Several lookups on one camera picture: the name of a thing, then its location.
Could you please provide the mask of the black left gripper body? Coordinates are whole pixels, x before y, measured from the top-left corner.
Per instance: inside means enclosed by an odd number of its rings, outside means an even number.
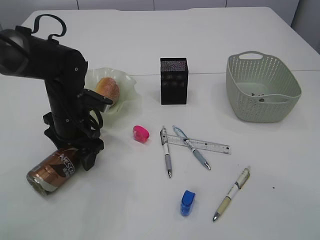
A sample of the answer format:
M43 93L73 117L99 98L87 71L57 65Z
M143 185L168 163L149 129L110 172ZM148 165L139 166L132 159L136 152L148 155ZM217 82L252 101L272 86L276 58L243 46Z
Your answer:
M100 138L89 138L67 118L56 117L49 112L43 116L43 121L49 125L44 134L58 149L73 146L95 154L104 149L104 142Z

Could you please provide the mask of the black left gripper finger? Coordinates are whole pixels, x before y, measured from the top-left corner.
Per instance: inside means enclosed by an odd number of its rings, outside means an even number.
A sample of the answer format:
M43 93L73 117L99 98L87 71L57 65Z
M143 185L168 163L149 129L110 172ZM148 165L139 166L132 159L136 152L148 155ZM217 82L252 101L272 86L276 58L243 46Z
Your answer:
M98 153L96 149L82 148L80 150L80 162L85 171L89 171L95 165Z

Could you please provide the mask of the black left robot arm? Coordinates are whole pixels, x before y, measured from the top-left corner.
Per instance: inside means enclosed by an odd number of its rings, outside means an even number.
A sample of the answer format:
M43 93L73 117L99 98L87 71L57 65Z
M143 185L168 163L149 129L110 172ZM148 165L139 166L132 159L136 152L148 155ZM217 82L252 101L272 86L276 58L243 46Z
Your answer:
M75 147L88 171L104 149L101 113L112 100L85 88L88 62L73 48L33 36L31 29L17 26L0 32L0 73L44 80L50 112L43 116L44 134L58 148Z

